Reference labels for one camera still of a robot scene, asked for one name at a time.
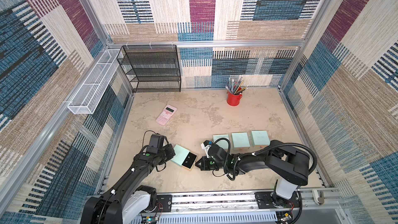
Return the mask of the mint drawer jewelry box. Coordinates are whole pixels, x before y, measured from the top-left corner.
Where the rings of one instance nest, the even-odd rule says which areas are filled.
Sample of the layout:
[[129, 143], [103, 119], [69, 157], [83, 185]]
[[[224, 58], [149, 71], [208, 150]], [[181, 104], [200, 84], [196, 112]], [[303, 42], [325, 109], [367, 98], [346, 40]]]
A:
[[251, 131], [253, 147], [265, 147], [271, 142], [268, 132], [265, 130], [252, 130]]

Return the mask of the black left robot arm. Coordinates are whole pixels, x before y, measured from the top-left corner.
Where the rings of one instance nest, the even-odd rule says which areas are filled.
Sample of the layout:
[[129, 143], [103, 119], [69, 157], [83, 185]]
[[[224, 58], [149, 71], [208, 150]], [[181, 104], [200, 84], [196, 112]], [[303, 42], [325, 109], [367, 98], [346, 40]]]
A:
[[124, 175], [99, 197], [91, 197], [85, 204], [82, 224], [129, 224], [142, 211], [157, 209], [157, 190], [142, 186], [141, 182], [159, 165], [175, 156], [167, 137], [153, 134], [148, 145], [134, 156]]

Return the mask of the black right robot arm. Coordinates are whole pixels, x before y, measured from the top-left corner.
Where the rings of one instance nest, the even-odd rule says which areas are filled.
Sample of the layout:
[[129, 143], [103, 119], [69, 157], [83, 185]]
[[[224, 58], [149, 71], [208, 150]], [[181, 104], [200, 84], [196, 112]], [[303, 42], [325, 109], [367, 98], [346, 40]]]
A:
[[278, 140], [258, 151], [231, 154], [231, 142], [226, 138], [205, 141], [201, 144], [206, 155], [195, 166], [201, 171], [219, 171], [231, 181], [238, 175], [254, 170], [271, 169], [281, 179], [265, 201], [275, 207], [284, 207], [292, 202], [295, 191], [308, 184], [308, 176], [317, 166], [316, 154], [307, 146], [298, 143], [283, 143]]

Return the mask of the pink calculator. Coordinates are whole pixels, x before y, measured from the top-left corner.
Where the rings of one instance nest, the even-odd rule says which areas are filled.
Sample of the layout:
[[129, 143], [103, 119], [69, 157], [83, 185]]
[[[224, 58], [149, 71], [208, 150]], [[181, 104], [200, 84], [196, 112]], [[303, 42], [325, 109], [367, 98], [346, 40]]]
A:
[[166, 125], [169, 120], [174, 116], [174, 114], [176, 113], [177, 108], [173, 107], [171, 105], [167, 105], [162, 113], [157, 117], [157, 119], [155, 120], [156, 123], [160, 124], [160, 125]]

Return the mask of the red pencil cup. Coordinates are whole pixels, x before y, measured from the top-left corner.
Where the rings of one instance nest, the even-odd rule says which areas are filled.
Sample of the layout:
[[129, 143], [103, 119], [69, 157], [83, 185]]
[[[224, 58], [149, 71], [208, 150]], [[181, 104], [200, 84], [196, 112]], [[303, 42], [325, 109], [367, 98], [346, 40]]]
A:
[[238, 106], [240, 103], [240, 100], [242, 98], [242, 94], [232, 94], [230, 92], [227, 92], [227, 103], [230, 106]]

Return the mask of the pencils bundle in cup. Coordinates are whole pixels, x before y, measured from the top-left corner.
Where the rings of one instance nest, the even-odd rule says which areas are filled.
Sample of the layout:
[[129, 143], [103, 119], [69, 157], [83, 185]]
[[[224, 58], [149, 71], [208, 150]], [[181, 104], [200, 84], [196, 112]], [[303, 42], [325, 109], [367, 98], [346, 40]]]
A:
[[240, 95], [243, 91], [247, 89], [247, 87], [243, 86], [244, 78], [240, 77], [239, 79], [231, 79], [227, 82], [226, 89], [227, 93], [231, 95]]

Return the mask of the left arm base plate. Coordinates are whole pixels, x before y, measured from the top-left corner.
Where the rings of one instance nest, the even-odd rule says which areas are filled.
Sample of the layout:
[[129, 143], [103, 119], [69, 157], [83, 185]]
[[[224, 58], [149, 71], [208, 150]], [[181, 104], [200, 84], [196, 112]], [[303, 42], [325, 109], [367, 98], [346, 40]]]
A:
[[173, 196], [172, 195], [157, 195], [156, 213], [170, 213], [172, 209]]

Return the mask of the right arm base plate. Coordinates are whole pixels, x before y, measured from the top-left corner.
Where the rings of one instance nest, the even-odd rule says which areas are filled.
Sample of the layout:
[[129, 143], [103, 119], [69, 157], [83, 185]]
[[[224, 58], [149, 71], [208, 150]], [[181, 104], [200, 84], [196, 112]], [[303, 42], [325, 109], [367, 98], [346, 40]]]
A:
[[297, 191], [293, 193], [289, 200], [277, 196], [273, 191], [255, 192], [255, 200], [259, 209], [300, 207]]

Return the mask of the white mesh wall basket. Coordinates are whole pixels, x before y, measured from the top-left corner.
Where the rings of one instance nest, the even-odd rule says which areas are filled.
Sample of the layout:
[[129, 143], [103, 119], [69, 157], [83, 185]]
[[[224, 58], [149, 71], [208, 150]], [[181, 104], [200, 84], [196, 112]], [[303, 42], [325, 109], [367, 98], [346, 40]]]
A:
[[118, 68], [119, 53], [118, 49], [109, 49], [95, 63], [67, 106], [74, 115], [91, 115], [95, 112]]

